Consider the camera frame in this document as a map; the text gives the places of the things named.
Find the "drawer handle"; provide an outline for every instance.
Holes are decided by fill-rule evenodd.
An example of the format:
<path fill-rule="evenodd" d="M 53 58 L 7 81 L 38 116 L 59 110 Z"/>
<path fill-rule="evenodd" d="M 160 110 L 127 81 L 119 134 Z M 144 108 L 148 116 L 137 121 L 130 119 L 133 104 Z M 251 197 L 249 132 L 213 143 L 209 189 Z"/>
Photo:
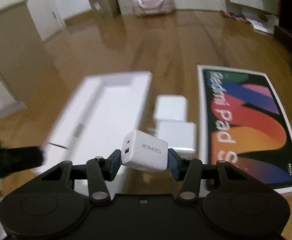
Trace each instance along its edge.
<path fill-rule="evenodd" d="M 153 7 L 146 7 L 146 6 L 143 4 L 142 0 L 138 0 L 138 5 L 139 5 L 140 7 L 142 7 L 143 9 L 155 9 L 155 8 L 158 8 L 158 7 L 162 6 L 163 3 L 164 3 L 164 0 L 159 0 L 159 3 L 156 4 L 155 6 L 153 6 Z"/>

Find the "glossy floor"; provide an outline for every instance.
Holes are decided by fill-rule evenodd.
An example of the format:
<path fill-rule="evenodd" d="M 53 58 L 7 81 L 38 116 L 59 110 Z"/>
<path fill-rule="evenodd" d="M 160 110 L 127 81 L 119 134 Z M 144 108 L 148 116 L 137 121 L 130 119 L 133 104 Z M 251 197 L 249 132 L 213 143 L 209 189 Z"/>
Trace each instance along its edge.
<path fill-rule="evenodd" d="M 179 11 L 169 16 L 93 19 L 74 24 L 46 44 L 54 67 L 43 77 L 28 108 L 0 120 L 0 140 L 7 147 L 41 145 L 71 92 L 83 76 L 150 70 L 153 73 L 145 111 L 146 130 L 159 94 L 188 99 L 188 120 L 198 123 L 197 64 L 265 72 L 272 81 L 292 125 L 290 56 L 271 35 L 215 12 Z M 34 175 L 30 171 L 3 180 L 3 196 Z M 168 172 L 150 176 L 134 172 L 131 193 L 175 193 L 180 186 Z M 284 236 L 292 240 L 291 217 Z"/>

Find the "white power adapter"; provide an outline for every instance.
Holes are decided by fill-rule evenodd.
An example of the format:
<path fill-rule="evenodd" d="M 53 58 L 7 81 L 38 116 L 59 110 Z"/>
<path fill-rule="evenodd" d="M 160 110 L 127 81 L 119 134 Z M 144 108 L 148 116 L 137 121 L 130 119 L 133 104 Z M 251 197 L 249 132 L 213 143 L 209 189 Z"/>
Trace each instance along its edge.
<path fill-rule="evenodd" d="M 164 171 L 167 168 L 168 143 L 139 130 L 125 136 L 122 152 L 124 166 L 144 171 Z"/>

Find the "redmi pad box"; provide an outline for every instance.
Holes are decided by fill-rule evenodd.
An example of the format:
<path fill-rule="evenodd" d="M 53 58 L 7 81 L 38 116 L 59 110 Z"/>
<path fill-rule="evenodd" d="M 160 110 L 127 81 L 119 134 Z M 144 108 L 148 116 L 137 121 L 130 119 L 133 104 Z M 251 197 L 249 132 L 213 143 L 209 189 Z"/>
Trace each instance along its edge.
<path fill-rule="evenodd" d="M 292 130 L 267 75 L 198 66 L 198 77 L 199 159 L 226 160 L 278 193 L 292 192 Z"/>

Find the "white cube box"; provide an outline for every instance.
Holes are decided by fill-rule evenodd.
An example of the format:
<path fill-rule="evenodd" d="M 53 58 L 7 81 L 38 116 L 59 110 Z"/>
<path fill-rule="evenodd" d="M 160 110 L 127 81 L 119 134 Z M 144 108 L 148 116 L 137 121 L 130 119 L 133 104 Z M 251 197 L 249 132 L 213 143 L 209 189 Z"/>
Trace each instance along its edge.
<path fill-rule="evenodd" d="M 166 141 L 181 157 L 196 153 L 196 125 L 193 122 L 161 121 L 156 129 L 156 137 Z"/>
<path fill-rule="evenodd" d="M 153 120 L 187 122 L 187 99 L 179 95 L 159 95 L 156 98 Z"/>

